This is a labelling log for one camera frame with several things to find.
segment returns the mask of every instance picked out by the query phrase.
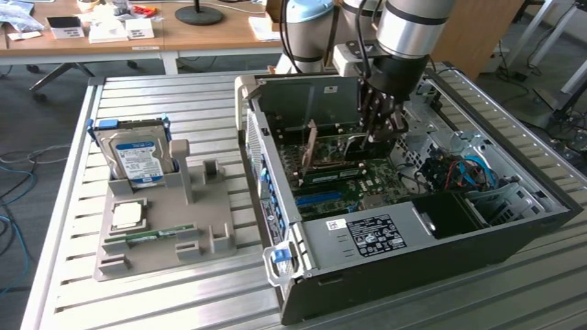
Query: small white box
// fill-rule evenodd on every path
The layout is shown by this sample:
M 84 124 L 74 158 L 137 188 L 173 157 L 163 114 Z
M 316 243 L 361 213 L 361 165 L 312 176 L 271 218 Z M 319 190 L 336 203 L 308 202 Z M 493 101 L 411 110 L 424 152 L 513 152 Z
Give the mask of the small white box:
M 84 29 L 77 17 L 46 17 L 46 23 L 56 39 L 84 38 Z
M 124 21 L 128 38 L 132 39 L 147 39 L 155 38 L 153 25 L 151 24 L 151 19 L 128 19 Z
M 127 40 L 125 27 L 115 19 L 99 22 L 89 28 L 89 43 L 112 43 Z

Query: blue latch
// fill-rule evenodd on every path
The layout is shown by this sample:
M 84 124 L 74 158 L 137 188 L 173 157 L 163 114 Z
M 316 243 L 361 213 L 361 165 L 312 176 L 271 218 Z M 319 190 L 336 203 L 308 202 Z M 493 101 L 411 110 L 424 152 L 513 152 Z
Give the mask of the blue latch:
M 260 181 L 267 182 L 267 180 L 268 180 L 267 167 L 263 167 L 263 170 L 260 170 Z
M 292 254 L 288 249 L 275 250 L 271 253 L 271 261 L 273 261 L 273 263 L 281 263 L 288 261 L 291 258 Z
M 119 128 L 117 119 L 104 119 L 99 121 L 99 129 L 116 129 Z
M 93 133 L 93 119 L 88 119 L 85 121 L 85 131 L 88 132 L 88 135 L 92 138 L 92 141 L 95 142 L 96 146 L 100 146 L 99 141 L 96 140 L 96 135 Z

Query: black lamp base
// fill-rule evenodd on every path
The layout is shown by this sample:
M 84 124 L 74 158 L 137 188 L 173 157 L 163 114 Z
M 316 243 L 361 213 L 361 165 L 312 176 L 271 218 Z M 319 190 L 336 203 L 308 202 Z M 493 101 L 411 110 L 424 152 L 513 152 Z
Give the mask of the black lamp base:
M 211 25 L 221 21 L 223 13 L 211 8 L 200 7 L 200 12 L 195 11 L 195 6 L 183 7 L 175 12 L 175 18 L 189 25 Z

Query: hard drive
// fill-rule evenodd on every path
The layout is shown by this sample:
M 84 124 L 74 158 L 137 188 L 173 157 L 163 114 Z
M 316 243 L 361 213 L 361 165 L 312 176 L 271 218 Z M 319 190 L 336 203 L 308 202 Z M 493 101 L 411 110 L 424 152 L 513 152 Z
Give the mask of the hard drive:
M 113 179 L 128 179 L 133 188 L 163 183 L 163 174 L 175 171 L 169 155 L 169 119 L 100 120 L 87 130 L 104 154 Z

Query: blue pcie slot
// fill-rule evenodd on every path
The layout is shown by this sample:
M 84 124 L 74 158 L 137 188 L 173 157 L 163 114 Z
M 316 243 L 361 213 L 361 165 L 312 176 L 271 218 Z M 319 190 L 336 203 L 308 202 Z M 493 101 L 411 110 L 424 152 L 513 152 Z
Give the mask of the blue pcie slot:
M 340 192 L 329 192 L 327 194 L 320 194 L 320 195 L 308 196 L 308 197 L 300 197 L 295 200 L 295 205 L 303 206 L 307 204 L 321 203 L 323 201 L 329 201 L 332 199 L 340 199 L 340 198 L 341 198 Z

